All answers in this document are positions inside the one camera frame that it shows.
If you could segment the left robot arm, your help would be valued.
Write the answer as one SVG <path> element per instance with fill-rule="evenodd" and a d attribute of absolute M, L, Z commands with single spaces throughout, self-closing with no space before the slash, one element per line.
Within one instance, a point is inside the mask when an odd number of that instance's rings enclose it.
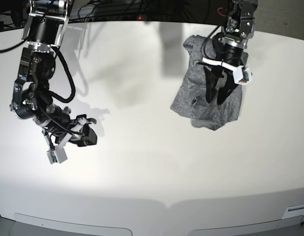
<path fill-rule="evenodd" d="M 206 75 L 206 101 L 211 103 L 217 96 L 221 105 L 239 86 L 252 81 L 252 72 L 242 60 L 248 40 L 254 36 L 254 13 L 257 0 L 231 0 L 226 12 L 218 11 L 226 17 L 221 32 L 214 30 L 202 44 L 202 60 Z"/>

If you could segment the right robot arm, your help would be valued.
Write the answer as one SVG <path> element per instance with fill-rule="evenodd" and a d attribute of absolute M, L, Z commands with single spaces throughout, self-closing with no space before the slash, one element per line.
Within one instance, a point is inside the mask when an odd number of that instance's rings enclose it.
<path fill-rule="evenodd" d="M 41 127 L 50 163 L 60 164 L 67 160 L 64 149 L 67 143 L 78 147 L 96 145 L 97 135 L 90 127 L 96 124 L 96 119 L 85 114 L 71 118 L 69 107 L 62 109 L 53 101 L 69 103 L 76 94 L 72 75 L 60 52 L 72 2 L 31 0 L 29 4 L 29 17 L 22 35 L 28 46 L 22 50 L 10 109 L 19 119 L 32 119 Z M 57 59 L 69 80 L 71 93 L 68 98 L 50 90 L 49 81 L 54 75 Z"/>

